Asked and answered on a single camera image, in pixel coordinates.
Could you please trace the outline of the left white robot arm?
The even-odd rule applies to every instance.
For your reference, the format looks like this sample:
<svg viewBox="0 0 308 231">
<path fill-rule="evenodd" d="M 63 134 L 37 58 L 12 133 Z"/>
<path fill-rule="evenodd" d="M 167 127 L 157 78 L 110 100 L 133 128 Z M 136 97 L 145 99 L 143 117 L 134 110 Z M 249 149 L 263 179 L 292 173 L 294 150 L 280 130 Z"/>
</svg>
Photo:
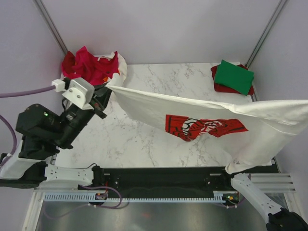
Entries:
<svg viewBox="0 0 308 231">
<path fill-rule="evenodd" d="M 57 115 L 41 104 L 33 104 L 18 115 L 16 131 L 21 133 L 20 150 L 16 154 L 0 156 L 0 185 L 2 187 L 31 189 L 43 185 L 63 185 L 78 190 L 101 189 L 105 185 L 103 168 L 60 168 L 47 164 L 47 158 L 61 149 L 72 149 L 72 142 L 94 115 L 106 118 L 104 113 L 112 91 L 96 86 L 89 110 L 72 104 Z"/>
</svg>

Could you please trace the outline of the white Coca-Cola t-shirt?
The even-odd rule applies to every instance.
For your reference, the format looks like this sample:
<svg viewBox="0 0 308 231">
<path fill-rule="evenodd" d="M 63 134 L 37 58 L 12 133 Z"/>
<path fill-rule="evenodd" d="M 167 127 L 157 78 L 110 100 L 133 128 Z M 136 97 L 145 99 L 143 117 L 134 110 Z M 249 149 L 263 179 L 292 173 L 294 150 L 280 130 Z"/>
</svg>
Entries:
<svg viewBox="0 0 308 231">
<path fill-rule="evenodd" d="M 232 104 L 107 87 L 133 120 L 187 142 L 207 135 L 231 156 L 225 167 L 229 174 L 268 163 L 308 125 L 306 100 Z"/>
</svg>

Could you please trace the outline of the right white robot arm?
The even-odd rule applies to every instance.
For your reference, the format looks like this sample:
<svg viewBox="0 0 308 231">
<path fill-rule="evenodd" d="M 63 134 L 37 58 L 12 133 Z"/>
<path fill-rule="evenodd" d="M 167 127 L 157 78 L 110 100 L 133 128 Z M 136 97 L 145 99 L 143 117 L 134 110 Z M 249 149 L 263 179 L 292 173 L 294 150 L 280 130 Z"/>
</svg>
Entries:
<svg viewBox="0 0 308 231">
<path fill-rule="evenodd" d="M 220 183 L 225 189 L 234 188 L 241 193 L 262 216 L 268 231 L 308 230 L 301 216 L 271 200 L 245 174 L 226 173 L 220 177 Z"/>
</svg>

